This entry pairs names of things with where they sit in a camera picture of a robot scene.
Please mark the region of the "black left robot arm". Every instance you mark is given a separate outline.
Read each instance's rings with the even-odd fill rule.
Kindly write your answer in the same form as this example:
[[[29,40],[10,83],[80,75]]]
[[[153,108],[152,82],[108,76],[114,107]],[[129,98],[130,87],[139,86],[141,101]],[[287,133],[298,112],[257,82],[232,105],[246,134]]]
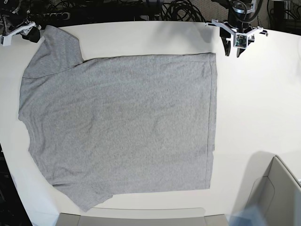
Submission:
[[[217,0],[216,2],[228,10],[228,18],[222,22],[212,19],[206,25],[219,27],[225,56],[230,55],[231,48],[236,48],[239,57],[251,43],[255,42],[256,34],[268,36],[264,28],[251,25],[260,12],[262,0]]]

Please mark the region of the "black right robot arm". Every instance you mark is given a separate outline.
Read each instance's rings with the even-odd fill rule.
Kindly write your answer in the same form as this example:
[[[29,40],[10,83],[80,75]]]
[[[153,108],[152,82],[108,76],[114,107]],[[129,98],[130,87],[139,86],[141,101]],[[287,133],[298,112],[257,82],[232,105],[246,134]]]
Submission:
[[[40,26],[30,19],[30,0],[2,0],[0,2],[0,44],[9,46],[14,35],[37,43]]]

